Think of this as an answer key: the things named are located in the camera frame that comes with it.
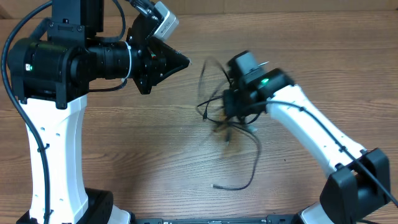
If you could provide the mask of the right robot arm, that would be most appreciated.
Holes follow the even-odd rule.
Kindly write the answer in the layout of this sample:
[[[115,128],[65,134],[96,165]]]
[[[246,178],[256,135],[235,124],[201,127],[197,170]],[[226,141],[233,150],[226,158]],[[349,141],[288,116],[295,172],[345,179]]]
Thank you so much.
[[[265,71],[247,50],[229,60],[228,68],[226,124],[237,118],[245,125],[247,116],[267,113],[297,138],[326,176],[319,201],[295,215],[269,215],[268,223],[357,223],[389,202],[397,203],[387,156],[340,131],[283,70]]]

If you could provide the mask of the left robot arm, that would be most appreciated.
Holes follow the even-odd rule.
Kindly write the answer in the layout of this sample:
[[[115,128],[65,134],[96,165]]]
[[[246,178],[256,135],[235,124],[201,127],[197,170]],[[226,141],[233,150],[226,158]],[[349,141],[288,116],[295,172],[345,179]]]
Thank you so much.
[[[51,0],[51,8],[27,38],[10,33],[1,57],[6,92],[27,127],[32,202],[20,223],[134,223],[107,190],[86,188],[82,172],[82,126],[90,83],[133,80],[148,95],[153,86],[187,68],[189,59],[166,44],[178,26],[162,2],[132,1],[138,16],[116,37],[103,37],[103,1]]]

